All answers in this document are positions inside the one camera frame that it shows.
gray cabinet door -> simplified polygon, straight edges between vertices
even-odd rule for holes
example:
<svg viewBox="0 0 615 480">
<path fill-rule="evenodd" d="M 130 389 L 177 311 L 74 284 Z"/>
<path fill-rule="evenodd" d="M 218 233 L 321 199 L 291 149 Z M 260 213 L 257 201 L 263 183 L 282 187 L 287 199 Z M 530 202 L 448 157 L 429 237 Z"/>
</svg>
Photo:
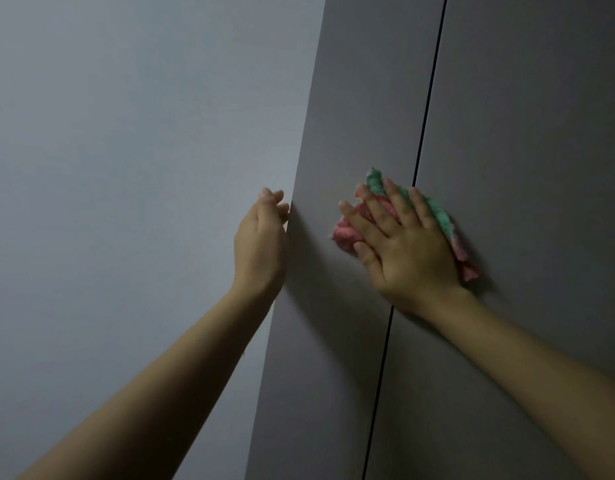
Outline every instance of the gray cabinet door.
<svg viewBox="0 0 615 480">
<path fill-rule="evenodd" d="M 359 479 L 390 315 L 329 239 L 372 166 L 412 181 L 443 0 L 326 0 L 248 480 Z"/>
<path fill-rule="evenodd" d="M 416 180 L 494 309 L 615 375 L 615 0 L 448 0 Z M 488 377 L 394 314 L 368 479 L 576 479 Z"/>
</svg>

forearm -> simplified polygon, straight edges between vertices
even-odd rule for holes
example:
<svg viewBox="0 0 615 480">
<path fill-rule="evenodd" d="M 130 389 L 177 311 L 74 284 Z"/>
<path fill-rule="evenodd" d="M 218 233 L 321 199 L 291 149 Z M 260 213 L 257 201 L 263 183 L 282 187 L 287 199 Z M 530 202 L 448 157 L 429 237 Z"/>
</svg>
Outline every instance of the forearm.
<svg viewBox="0 0 615 480">
<path fill-rule="evenodd" d="M 174 476 L 270 305 L 228 293 L 21 478 Z"/>
<path fill-rule="evenodd" d="M 500 319 L 467 291 L 427 318 L 592 478 L 615 478 L 613 380 Z"/>
</svg>

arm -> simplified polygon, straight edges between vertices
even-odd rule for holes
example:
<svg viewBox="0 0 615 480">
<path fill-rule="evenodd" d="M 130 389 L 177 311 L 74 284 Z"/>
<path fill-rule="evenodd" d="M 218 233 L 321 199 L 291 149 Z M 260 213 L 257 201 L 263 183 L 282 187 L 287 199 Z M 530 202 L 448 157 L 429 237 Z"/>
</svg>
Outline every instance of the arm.
<svg viewBox="0 0 615 480">
<path fill-rule="evenodd" d="M 19 478 L 169 479 L 283 284 L 282 192 L 264 189 L 235 236 L 230 291 Z"/>
<path fill-rule="evenodd" d="M 341 203 L 343 215 L 370 244 L 355 249 L 378 291 L 435 326 L 591 478 L 615 479 L 615 381 L 490 312 L 460 286 L 449 246 L 422 195 L 410 190 L 411 209 L 390 180 L 385 188 L 402 225 L 364 185 L 357 192 L 376 226 Z"/>
</svg>

cabinet door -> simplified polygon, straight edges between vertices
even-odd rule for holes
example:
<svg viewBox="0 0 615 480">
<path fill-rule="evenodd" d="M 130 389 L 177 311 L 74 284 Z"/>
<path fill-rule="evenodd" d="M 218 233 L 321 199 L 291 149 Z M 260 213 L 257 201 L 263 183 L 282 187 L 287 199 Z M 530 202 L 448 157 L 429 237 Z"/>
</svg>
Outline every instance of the cabinet door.
<svg viewBox="0 0 615 480">
<path fill-rule="evenodd" d="M 359 479 L 391 307 L 330 240 L 376 166 L 412 182 L 443 0 L 326 0 L 247 478 Z"/>
<path fill-rule="evenodd" d="M 416 184 L 497 311 L 615 375 L 615 0 L 448 0 Z M 578 479 L 450 344 L 394 313 L 368 479 Z"/>
</svg>

cloth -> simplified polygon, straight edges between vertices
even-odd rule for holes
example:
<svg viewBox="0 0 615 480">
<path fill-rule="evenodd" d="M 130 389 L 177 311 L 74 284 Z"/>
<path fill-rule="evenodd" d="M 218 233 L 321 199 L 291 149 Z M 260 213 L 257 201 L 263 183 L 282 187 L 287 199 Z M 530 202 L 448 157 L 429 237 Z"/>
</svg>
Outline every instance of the cloth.
<svg viewBox="0 0 615 480">
<path fill-rule="evenodd" d="M 372 168 L 369 171 L 366 178 L 366 184 L 369 190 L 376 195 L 376 199 L 380 202 L 383 208 L 389 212 L 389 214 L 394 217 L 394 219 L 400 224 L 401 221 L 398 218 L 398 213 L 394 206 L 392 206 L 392 202 L 387 197 L 387 193 L 383 188 L 383 178 L 381 172 L 376 168 Z M 401 195 L 405 198 L 405 201 L 413 208 L 414 205 L 410 200 L 407 189 L 397 185 L 397 188 Z M 367 205 L 363 201 L 358 198 L 358 195 L 355 197 L 359 200 L 357 204 L 354 206 L 359 212 L 359 214 L 365 217 L 368 221 L 375 223 L 372 214 L 370 213 Z M 454 252 L 454 257 L 456 259 L 456 266 L 459 270 L 459 275 L 463 282 L 471 281 L 478 277 L 478 269 L 469 261 L 469 256 L 467 255 L 467 251 L 465 250 L 465 246 L 461 241 L 461 238 L 456 230 L 456 226 L 454 222 L 449 218 L 447 212 L 443 210 L 443 208 L 434 200 L 428 196 L 424 196 L 426 202 L 431 208 L 434 217 L 436 217 L 437 222 L 445 237 L 449 241 L 449 244 Z M 341 218 L 341 220 L 337 223 L 334 233 L 332 234 L 332 239 L 334 239 L 335 243 L 347 253 L 350 253 L 353 256 L 356 256 L 356 251 L 354 251 L 354 243 L 355 242 L 364 242 L 363 236 L 354 229 L 348 222 Z"/>
</svg>

